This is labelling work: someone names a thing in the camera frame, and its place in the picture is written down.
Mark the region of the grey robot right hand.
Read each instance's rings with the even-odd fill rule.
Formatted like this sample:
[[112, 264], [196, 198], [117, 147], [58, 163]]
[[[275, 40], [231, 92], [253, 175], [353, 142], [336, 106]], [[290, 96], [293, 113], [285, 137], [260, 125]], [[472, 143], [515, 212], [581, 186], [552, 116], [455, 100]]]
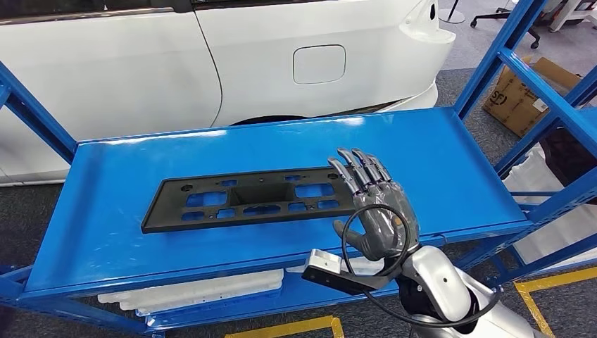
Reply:
[[328, 158], [328, 163], [351, 193], [364, 233], [333, 222], [334, 231], [371, 261], [413, 251], [419, 245], [419, 224], [402, 186], [394, 181], [381, 161], [360, 149], [338, 148], [345, 160]]

